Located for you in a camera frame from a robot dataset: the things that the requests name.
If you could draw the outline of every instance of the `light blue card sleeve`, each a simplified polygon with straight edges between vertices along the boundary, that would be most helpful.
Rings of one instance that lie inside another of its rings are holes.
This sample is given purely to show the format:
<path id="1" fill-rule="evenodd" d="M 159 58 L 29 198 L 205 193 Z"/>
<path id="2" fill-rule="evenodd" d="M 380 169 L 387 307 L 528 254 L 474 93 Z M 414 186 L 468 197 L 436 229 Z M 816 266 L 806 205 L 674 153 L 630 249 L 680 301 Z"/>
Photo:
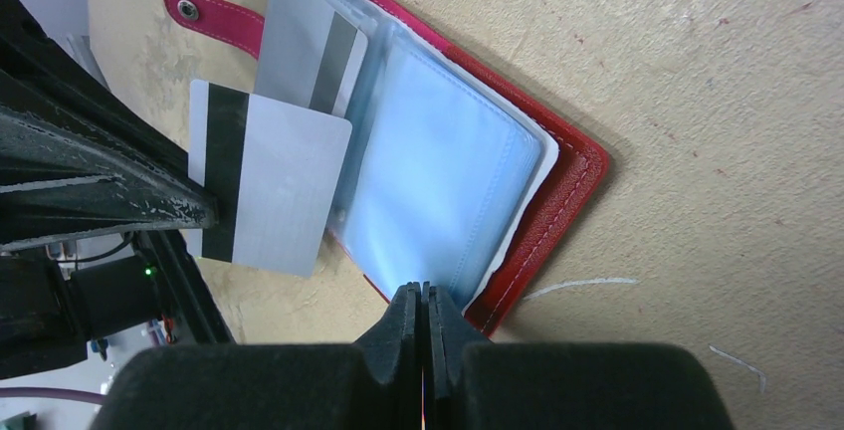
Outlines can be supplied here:
<path id="1" fill-rule="evenodd" d="M 335 234 L 385 295 L 430 281 L 466 305 L 525 192 L 541 144 L 409 38 L 387 48 L 356 183 Z"/>

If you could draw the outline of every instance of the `white scratch mark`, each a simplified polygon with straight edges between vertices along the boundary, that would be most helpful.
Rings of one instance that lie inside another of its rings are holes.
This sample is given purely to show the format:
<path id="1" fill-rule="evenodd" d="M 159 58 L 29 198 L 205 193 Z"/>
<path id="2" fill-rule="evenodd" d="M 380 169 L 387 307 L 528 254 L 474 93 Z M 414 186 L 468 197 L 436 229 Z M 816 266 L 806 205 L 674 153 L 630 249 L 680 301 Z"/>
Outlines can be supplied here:
<path id="1" fill-rule="evenodd" d="M 723 350 L 716 348 L 714 345 L 710 344 L 710 350 L 712 352 L 720 355 L 721 357 L 731 361 L 732 363 L 737 363 L 738 365 L 743 365 L 743 366 L 747 367 L 747 369 L 749 371 L 758 375 L 759 376 L 759 393 L 764 393 L 764 387 L 765 387 L 765 384 L 767 383 L 767 376 L 764 374 L 764 372 L 762 372 L 758 368 L 750 365 L 749 363 L 745 362 L 744 360 L 741 360 L 740 358 L 737 358 L 737 357 L 733 357 L 732 355 L 724 352 Z"/>
<path id="2" fill-rule="evenodd" d="M 547 288 L 540 289 L 535 293 L 528 294 L 527 296 L 525 296 L 525 301 L 536 299 L 539 296 L 548 294 L 551 291 L 556 291 L 557 289 L 572 288 L 574 286 L 586 286 L 589 284 L 639 284 L 639 280 L 628 278 L 597 278 L 586 279 L 584 281 L 566 281 L 564 283 L 554 284 L 553 286 L 548 286 Z"/>
<path id="3" fill-rule="evenodd" d="M 17 191 L 36 191 L 39 189 L 64 188 L 66 186 L 80 186 L 109 181 L 110 176 L 98 174 L 95 176 L 80 176 L 77 178 L 47 179 L 44 181 L 30 181 L 19 184 L 0 185 L 0 194 Z"/>

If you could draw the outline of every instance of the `red wallet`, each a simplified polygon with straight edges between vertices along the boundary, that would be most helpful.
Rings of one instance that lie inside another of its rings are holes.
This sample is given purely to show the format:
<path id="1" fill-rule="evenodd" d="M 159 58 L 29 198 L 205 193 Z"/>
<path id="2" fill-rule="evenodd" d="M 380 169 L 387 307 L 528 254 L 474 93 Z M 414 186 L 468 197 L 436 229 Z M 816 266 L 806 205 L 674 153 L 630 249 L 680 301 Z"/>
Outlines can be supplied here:
<path id="1" fill-rule="evenodd" d="M 466 310 L 465 317 L 484 334 L 492 334 L 548 259 L 577 213 L 605 175 L 607 152 L 516 85 L 451 43 L 393 0 L 370 0 L 484 84 L 521 109 L 559 145 L 559 159 L 530 202 L 504 263 Z M 215 38 L 258 58 L 264 18 L 223 0 L 164 0 L 179 25 Z"/>

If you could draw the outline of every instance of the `stained surface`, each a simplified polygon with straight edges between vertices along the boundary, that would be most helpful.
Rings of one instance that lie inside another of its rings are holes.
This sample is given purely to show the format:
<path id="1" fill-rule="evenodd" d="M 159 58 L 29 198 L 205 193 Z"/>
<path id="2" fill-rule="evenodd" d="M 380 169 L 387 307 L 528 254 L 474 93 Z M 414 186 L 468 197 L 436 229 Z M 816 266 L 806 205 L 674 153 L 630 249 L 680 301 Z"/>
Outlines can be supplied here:
<path id="1" fill-rule="evenodd" d="M 499 338 L 675 343 L 739 428 L 844 421 L 844 0 L 398 1 L 613 156 L 527 292 L 587 284 L 522 302 Z M 182 146 L 190 79 L 251 89 L 252 58 L 161 0 L 90 6 L 113 91 Z M 331 242 L 306 281 L 200 267 L 241 341 L 353 340 L 384 309 Z"/>

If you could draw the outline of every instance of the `cable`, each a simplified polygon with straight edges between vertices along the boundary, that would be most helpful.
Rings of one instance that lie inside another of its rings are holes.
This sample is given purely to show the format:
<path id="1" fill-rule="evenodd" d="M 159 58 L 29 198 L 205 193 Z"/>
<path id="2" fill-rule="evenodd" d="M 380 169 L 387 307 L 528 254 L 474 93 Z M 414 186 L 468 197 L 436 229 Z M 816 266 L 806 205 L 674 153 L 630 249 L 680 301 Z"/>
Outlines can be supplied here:
<path id="1" fill-rule="evenodd" d="M 96 256 L 91 256 L 89 258 L 69 259 L 69 260 L 65 260 L 65 261 L 56 261 L 56 262 L 60 263 L 60 264 L 82 264 L 82 263 L 92 263 L 94 261 L 99 261 L 100 259 L 105 259 L 108 256 L 113 256 L 113 255 L 119 253 L 120 251 L 122 251 L 123 248 L 125 248 L 126 246 L 131 244 L 132 239 L 134 239 L 134 231 L 130 231 L 130 232 L 126 233 L 126 236 L 123 238 L 123 241 L 120 244 L 111 248 L 110 251 L 106 251 L 102 254 L 97 254 Z"/>
<path id="2" fill-rule="evenodd" d="M 12 397 L 36 397 L 55 398 L 58 400 L 73 400 L 77 402 L 103 405 L 105 395 L 82 390 L 71 390 L 69 388 L 50 387 L 0 387 L 0 398 Z"/>

